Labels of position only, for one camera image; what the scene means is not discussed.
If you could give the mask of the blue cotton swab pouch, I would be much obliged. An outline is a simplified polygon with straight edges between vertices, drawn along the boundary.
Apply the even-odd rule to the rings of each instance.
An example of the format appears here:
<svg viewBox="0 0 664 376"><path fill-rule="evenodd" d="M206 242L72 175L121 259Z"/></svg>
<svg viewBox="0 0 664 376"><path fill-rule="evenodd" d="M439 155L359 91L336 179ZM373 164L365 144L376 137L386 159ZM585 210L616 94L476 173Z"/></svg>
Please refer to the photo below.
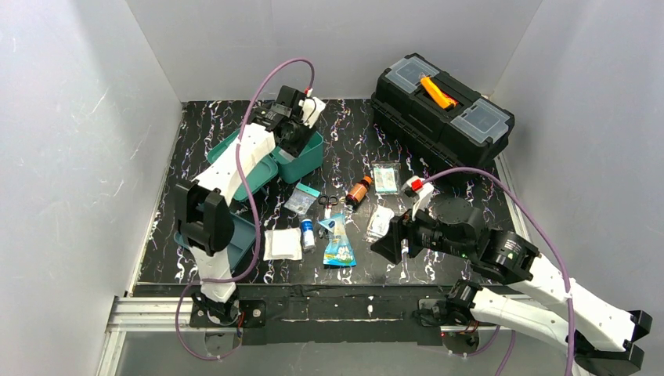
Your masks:
<svg viewBox="0 0 664 376"><path fill-rule="evenodd" d="M345 214L337 213L318 221L327 232L328 245L323 253L323 264L331 267L356 266L355 254L345 229Z"/></svg>

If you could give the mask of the green medicine box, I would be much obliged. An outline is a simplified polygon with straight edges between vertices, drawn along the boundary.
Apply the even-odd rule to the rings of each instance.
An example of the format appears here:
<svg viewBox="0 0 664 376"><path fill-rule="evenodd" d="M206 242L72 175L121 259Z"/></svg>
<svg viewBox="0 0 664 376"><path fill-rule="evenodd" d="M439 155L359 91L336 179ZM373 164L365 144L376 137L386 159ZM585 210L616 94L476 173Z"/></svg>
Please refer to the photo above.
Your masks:
<svg viewBox="0 0 664 376"><path fill-rule="evenodd" d="M239 132L240 130L237 129L213 147L207 154L207 161L210 164L214 163L228 149L229 145L239 135ZM262 187L276 176L279 176L285 183L292 184L319 168L323 163L323 136L316 132L300 156L294 159L286 158L279 153L279 150L277 147L272 153L264 157L247 175L247 182L252 189L252 193L262 190ZM241 185L233 199L235 201L247 200L247 192Z"/></svg>

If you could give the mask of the white gauze pad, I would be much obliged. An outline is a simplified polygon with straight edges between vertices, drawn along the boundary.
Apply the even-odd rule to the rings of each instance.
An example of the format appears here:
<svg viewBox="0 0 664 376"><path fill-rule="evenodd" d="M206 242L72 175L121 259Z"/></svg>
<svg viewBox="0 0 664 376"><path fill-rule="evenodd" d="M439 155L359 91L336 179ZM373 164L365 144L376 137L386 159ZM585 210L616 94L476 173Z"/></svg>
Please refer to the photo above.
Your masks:
<svg viewBox="0 0 664 376"><path fill-rule="evenodd" d="M288 228L284 230L265 231L264 261L302 260L301 230Z"/></svg>

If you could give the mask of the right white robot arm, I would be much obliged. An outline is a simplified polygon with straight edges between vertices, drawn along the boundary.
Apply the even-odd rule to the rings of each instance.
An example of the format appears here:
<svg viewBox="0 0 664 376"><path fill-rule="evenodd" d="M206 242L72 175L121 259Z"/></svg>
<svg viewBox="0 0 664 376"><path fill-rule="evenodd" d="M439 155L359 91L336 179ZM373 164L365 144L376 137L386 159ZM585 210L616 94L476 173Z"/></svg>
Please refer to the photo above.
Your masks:
<svg viewBox="0 0 664 376"><path fill-rule="evenodd" d="M594 375L632 375L642 368L644 351L636 341L649 334L652 318L642 310L617 309L575 282L575 327L568 328L568 306L561 271L538 248L510 230L491 228L478 208L465 200L443 201L437 217L425 210L394 216L371 251L389 262L424 249L469 261L480 276L528 295L537 306L499 295L477 283L458 280L444 309L464 319L508 327L553 347L572 350L572 362Z"/></svg>

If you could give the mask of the clear plastic bag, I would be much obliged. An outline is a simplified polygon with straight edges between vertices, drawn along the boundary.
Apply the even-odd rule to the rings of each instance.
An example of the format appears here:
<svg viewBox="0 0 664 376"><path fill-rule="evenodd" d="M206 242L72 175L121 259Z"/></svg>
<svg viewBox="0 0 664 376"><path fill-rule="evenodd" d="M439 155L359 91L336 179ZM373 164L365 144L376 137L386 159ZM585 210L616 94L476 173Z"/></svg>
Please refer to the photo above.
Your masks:
<svg viewBox="0 0 664 376"><path fill-rule="evenodd" d="M394 216L395 213L392 209L377 205L371 212L363 239L367 242L374 242L385 236Z"/></svg>

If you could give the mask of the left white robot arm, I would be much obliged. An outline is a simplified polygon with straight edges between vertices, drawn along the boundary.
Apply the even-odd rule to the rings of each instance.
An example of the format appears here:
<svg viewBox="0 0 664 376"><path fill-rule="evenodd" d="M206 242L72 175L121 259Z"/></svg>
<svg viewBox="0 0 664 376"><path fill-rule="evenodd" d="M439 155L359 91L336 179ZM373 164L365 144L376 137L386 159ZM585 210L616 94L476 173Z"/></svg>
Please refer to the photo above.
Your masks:
<svg viewBox="0 0 664 376"><path fill-rule="evenodd" d="M309 91L283 86L267 107L248 107L236 138L209 168L176 185L176 230L195 259L206 298L226 303L236 290L227 251L235 230L229 210L234 194L241 187L251 192L249 173L274 150L299 157L325 107Z"/></svg>

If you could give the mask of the brown medicine bottle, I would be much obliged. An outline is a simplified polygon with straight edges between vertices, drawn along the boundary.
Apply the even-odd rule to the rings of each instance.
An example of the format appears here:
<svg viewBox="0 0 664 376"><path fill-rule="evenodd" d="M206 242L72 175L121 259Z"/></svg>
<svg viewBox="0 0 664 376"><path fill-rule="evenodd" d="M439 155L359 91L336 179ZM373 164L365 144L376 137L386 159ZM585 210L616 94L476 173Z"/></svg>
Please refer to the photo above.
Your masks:
<svg viewBox="0 0 664 376"><path fill-rule="evenodd" d="M353 208L356 208L370 191L372 182L372 178L368 175L365 175L347 192L345 196L345 203Z"/></svg>

